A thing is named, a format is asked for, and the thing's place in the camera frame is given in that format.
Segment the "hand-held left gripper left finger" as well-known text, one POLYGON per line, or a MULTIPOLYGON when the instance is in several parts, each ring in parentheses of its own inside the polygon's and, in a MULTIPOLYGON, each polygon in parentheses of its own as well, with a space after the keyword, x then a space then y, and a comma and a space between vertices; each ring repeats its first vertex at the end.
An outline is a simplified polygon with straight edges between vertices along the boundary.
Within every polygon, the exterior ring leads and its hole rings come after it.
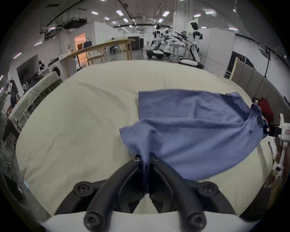
POLYGON ((112 212, 133 213, 144 195, 143 161, 136 155, 108 179, 76 183, 54 215, 85 211, 89 231, 108 231, 112 212))

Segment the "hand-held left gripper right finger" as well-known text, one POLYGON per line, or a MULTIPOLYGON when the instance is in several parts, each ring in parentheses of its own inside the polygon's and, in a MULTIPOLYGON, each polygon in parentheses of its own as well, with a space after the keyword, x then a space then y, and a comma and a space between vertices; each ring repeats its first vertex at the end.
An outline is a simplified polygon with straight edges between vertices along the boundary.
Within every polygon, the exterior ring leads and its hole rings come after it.
POLYGON ((184 231, 202 231, 207 225, 205 211, 236 216, 217 184, 184 179, 154 153, 149 160, 149 197, 158 213, 178 211, 184 231))

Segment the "person's right hand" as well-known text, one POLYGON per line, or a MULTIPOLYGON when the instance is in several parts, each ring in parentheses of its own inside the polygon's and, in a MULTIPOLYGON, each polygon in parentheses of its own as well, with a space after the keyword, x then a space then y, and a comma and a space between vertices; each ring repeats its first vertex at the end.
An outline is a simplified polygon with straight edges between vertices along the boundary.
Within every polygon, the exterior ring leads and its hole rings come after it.
POLYGON ((275 157, 275 162, 279 163, 280 159, 281 159, 281 154, 282 154, 282 147, 281 146, 277 146, 276 149, 276 157, 275 157))

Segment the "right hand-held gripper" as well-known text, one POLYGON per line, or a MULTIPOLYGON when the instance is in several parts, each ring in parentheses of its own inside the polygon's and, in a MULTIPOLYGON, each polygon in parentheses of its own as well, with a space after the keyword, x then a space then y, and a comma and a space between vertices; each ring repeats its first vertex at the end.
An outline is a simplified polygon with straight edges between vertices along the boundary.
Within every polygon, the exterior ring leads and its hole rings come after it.
POLYGON ((277 175, 275 179, 281 179, 283 171, 284 171, 284 159, 287 147, 290 143, 290 124, 284 122, 284 116, 280 113, 280 125, 279 126, 269 126, 267 128, 267 133, 269 136, 278 137, 280 146, 282 147, 282 152, 280 156, 280 160, 277 163, 274 161, 272 166, 272 170, 277 171, 277 175))

